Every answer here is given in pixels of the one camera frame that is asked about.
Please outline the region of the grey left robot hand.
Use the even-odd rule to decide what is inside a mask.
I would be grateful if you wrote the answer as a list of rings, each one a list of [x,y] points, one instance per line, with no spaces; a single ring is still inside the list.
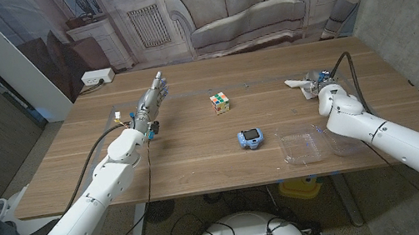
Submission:
[[[161,72],[157,72],[152,82],[152,86],[141,96],[137,103],[137,111],[130,123],[130,128],[136,129],[141,133],[148,130],[150,123],[154,122],[158,115],[158,110],[163,99],[168,94],[167,79],[162,77]]]

